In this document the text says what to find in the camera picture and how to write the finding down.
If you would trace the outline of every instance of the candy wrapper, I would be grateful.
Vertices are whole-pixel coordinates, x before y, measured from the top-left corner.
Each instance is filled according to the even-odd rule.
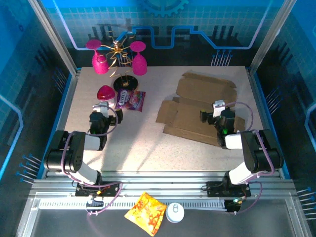
[[[118,92],[118,99],[115,109],[127,108],[142,112],[146,93],[143,91],[129,91],[121,89]]]
[[[150,236],[154,236],[163,219],[167,206],[144,192],[136,205],[125,214],[125,218],[138,225]]]
[[[145,95],[146,95],[146,92],[133,91],[133,93],[130,96],[129,101],[126,104],[126,107],[129,110],[137,110],[137,111],[142,112]]]

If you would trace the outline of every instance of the pink wine glass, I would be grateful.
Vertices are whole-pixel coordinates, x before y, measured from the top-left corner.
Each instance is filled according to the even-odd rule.
[[[88,49],[94,50],[92,57],[92,66],[96,74],[105,74],[109,70],[107,59],[103,54],[97,52],[97,49],[101,46],[101,41],[97,39],[91,39],[85,45]]]
[[[147,61],[139,53],[145,50],[146,45],[141,41],[135,41],[130,44],[131,50],[137,52],[136,57],[133,59],[133,73],[138,76],[142,76],[147,72]]]

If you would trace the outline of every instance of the cardboard box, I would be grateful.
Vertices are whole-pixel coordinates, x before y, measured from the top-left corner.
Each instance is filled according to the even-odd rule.
[[[224,99],[225,103],[236,101],[236,85],[228,80],[185,73],[179,80],[177,95],[172,100],[164,100],[156,122],[164,123],[163,132],[190,140],[218,146],[217,131],[214,126],[202,123],[200,110],[212,112],[212,103]],[[235,131],[244,130],[244,120],[235,118]]]

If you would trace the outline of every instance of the speckled tabletop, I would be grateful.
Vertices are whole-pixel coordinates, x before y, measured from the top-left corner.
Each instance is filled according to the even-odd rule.
[[[167,135],[162,132],[164,124],[155,122],[162,101],[176,96],[178,81],[185,72],[233,81],[237,86],[237,100],[253,109],[253,128],[262,129],[245,67],[149,67],[146,75],[136,76],[138,90],[146,92],[143,111],[123,110],[124,119],[108,135],[103,151],[84,151],[84,162],[102,171],[230,170],[239,165],[243,161],[242,150],[222,150]],[[82,68],[66,123],[67,131],[89,130],[92,105],[99,102],[97,91],[115,80],[109,76],[110,73],[97,75],[93,68]],[[248,126],[248,109],[240,105],[235,108],[236,115],[245,119]]]

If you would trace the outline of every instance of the orange chip bag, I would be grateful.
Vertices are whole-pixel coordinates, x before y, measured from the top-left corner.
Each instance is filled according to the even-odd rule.
[[[154,236],[161,225],[166,208],[166,205],[144,192],[136,205],[125,214],[125,218],[138,225],[150,236]]]

